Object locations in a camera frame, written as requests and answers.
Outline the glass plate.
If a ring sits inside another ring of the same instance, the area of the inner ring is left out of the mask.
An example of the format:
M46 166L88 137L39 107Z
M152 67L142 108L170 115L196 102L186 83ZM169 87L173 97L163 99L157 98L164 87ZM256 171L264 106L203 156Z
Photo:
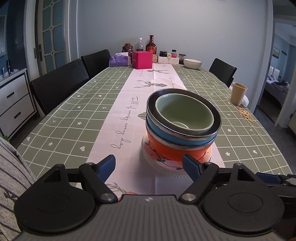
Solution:
M189 177L181 163L165 158L152 148L147 133L142 138L142 152L147 162L160 173L178 178Z

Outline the white box set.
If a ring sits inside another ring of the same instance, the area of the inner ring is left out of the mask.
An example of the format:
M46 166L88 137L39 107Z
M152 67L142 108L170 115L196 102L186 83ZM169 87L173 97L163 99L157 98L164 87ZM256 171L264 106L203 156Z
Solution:
M172 58L172 57L169 58L169 57L158 56L158 63L178 65L179 58Z

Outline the red label jar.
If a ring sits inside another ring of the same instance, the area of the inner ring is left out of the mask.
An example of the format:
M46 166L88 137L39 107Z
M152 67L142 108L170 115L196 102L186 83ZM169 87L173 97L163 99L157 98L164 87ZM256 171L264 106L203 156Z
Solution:
M172 51L171 51L171 57L172 58L176 58L177 57L177 50L172 49Z

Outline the white cabinet drawers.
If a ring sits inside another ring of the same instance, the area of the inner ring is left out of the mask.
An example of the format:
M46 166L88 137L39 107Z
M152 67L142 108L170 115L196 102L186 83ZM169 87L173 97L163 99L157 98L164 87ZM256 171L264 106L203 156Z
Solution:
M26 68L1 78L0 98L1 136L10 139L37 113Z

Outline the white fruity painted plate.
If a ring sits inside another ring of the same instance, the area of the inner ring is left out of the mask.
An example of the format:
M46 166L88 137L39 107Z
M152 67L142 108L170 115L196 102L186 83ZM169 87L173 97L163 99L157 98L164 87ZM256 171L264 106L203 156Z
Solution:
M156 170L166 175L186 175L182 157L187 152L167 147L147 134L142 139L142 151L148 163Z

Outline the pink box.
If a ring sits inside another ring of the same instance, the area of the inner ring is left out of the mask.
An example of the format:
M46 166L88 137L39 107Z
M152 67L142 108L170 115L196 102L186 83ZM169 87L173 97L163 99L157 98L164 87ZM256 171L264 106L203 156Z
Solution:
M152 69L152 52L134 51L132 53L132 66L135 69Z

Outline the far left black chair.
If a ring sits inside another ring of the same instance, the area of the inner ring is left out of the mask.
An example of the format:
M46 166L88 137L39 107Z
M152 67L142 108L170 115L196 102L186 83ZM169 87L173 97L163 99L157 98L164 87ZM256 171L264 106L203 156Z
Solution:
M81 60L89 78L95 77L98 73L108 68L110 57L110 52L107 49L81 56Z

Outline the green ceramic bowl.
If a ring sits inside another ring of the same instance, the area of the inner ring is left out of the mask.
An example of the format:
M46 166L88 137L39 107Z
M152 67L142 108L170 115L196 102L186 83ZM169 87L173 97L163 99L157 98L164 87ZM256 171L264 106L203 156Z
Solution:
M202 135L214 123L210 109L201 101L185 94L164 94L157 98L155 109L159 122L186 135Z

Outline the right black chair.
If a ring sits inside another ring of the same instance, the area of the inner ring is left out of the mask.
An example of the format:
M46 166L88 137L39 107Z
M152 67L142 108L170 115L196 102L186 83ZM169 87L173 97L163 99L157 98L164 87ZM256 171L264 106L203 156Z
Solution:
M209 72L214 74L220 81L226 84L227 87L230 87L234 78L234 74L237 68L218 59L215 58Z

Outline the near left black chair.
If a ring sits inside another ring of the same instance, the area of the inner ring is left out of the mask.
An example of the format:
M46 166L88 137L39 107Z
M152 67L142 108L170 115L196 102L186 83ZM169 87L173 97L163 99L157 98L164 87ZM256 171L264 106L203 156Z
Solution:
M47 115L89 81L81 59L76 59L30 82L30 89Z

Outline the black lid jar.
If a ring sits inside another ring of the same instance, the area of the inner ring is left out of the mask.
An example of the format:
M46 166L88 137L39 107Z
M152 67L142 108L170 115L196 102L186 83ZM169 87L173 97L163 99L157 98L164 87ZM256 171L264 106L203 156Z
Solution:
M186 54L179 54L179 64L184 65L184 59L186 59Z

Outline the brown liquor bottle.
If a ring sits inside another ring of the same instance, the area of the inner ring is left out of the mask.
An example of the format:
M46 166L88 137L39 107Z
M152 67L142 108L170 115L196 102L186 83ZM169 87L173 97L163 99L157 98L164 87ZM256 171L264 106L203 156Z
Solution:
M157 53L157 46L154 43L154 35L149 36L149 42L146 45L146 51L151 52L152 54Z

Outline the blue steel bowl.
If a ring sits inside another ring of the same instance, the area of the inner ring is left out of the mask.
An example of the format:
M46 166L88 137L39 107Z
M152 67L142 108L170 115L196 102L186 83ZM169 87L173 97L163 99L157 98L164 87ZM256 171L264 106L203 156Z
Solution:
M164 124L159 122L159 119L156 117L155 102L157 98L168 93L185 94L185 95L194 97L195 99L205 104L210 109L210 111L214 116L214 123L210 128L210 130L204 132L202 135L192 136L192 135L186 135L183 133L176 132L175 130L168 128ZM196 147L196 146L208 144L210 141L213 141L215 139L222 124L221 116L217 108L210 101L208 101L204 97L194 92L184 90L184 89L167 88L167 89L160 89L155 91L147 99L146 112L147 112L147 117L146 117L147 126L158 137L164 139L165 141L168 141L170 143L177 144L180 146Z

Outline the orange steel bowl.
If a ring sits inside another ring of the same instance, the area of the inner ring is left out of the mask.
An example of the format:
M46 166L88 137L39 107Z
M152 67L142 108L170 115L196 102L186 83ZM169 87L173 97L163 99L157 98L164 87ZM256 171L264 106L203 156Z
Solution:
M185 154L192 156L200 163L208 162L211 159L214 141L210 141L208 144L198 147L180 146L158 137L148 126L146 126L146 129L149 139L147 144L153 151L156 151L157 154L160 154L161 157L167 160L181 163Z

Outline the dark glass jar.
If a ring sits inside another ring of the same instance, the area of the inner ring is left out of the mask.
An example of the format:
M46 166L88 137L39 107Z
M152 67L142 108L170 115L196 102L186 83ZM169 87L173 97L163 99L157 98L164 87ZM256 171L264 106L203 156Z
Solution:
M168 55L167 51L160 51L159 52L160 57L167 57L167 55Z

